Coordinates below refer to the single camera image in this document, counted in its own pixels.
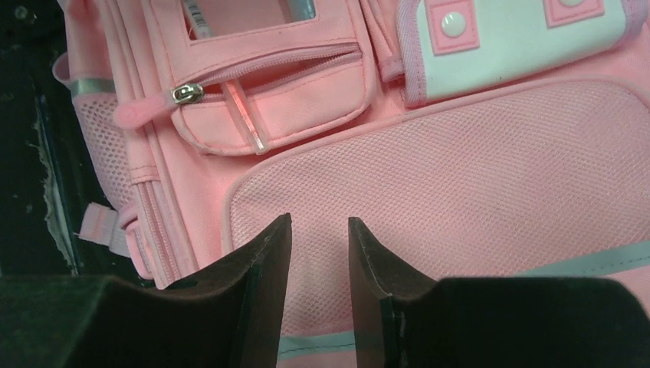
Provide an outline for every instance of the scratched black surface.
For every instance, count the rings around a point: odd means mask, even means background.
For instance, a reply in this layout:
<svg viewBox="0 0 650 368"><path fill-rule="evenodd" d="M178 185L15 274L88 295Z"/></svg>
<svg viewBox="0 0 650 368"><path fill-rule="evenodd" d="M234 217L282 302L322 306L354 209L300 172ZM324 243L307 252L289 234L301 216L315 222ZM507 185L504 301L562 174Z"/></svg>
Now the scratched black surface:
<svg viewBox="0 0 650 368"><path fill-rule="evenodd" d="M27 21L15 9L28 10ZM92 170L70 94L51 76L65 51L61 10L56 0L0 2L0 272L70 274L44 218L38 153L40 124L61 190L74 259L80 274L115 274L142 286L129 259L74 236L88 202L107 205Z"/></svg>

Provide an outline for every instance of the pink zipper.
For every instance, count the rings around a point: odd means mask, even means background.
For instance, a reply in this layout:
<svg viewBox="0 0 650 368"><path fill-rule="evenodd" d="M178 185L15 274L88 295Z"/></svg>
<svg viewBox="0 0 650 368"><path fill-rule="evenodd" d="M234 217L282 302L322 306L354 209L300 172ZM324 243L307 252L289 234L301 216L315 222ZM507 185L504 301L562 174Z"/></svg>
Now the pink zipper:
<svg viewBox="0 0 650 368"><path fill-rule="evenodd" d="M360 58L358 44L339 44L318 48L302 48L287 52L272 54L261 60L253 59L240 64L225 67L205 75L201 80L188 82L172 90L163 91L142 100L134 100L120 104L114 114L115 124L123 129L137 129L149 121L170 115L183 104L196 104L200 101L225 99L233 121L240 128L242 136L255 148L256 153L266 152L268 145L264 134L264 124L256 109L249 105L246 93L241 88L237 78L259 71L267 67L307 61L328 59L316 67L299 71L296 74L281 78L264 86L252 89L251 93L260 93L280 84L287 83L299 77L305 77L338 63L350 62ZM223 94L206 94L204 87L221 84Z"/></svg>
<svg viewBox="0 0 650 368"><path fill-rule="evenodd" d="M162 283L167 286L182 276L166 231L163 215L160 213L160 207L156 201L155 190L151 182L136 184L136 190L145 212L146 224L149 226L153 242L151 249L154 250L153 258L156 268L162 271L159 274L164 276L165 279L162 280Z"/></svg>

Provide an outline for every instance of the pink bag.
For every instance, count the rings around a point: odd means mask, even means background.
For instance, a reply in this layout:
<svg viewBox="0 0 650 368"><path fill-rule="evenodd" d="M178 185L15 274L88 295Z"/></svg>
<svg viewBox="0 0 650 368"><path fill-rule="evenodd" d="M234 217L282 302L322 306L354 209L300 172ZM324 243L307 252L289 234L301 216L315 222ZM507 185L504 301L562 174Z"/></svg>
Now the pink bag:
<svg viewBox="0 0 650 368"><path fill-rule="evenodd" d="M290 212L278 366L356 365L350 216L431 278L606 276L650 306L647 0L60 3L116 210L80 237L164 288Z"/></svg>

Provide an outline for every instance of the silver zipper slider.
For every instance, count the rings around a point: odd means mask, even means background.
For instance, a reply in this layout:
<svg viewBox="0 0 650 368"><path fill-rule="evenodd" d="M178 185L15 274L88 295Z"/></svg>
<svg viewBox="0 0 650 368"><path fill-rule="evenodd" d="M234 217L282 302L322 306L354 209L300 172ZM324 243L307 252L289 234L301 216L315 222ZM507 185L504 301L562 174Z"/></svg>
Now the silver zipper slider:
<svg viewBox="0 0 650 368"><path fill-rule="evenodd" d="M179 105L193 104L203 98L205 92L201 84L187 83L172 90L174 102Z"/></svg>

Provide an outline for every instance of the white snap button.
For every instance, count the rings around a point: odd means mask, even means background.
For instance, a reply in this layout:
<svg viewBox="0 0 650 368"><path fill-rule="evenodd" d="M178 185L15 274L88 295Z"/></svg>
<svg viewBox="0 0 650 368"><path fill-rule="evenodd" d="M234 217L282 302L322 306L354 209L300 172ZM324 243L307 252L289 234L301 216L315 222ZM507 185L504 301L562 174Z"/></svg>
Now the white snap button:
<svg viewBox="0 0 650 368"><path fill-rule="evenodd" d="M452 11L442 19L442 33L447 37L455 38L463 34L467 28L467 22L463 14Z"/></svg>
<svg viewBox="0 0 650 368"><path fill-rule="evenodd" d="M570 6L570 7L578 6L578 5L582 4L584 1L585 0L560 0L562 5Z"/></svg>

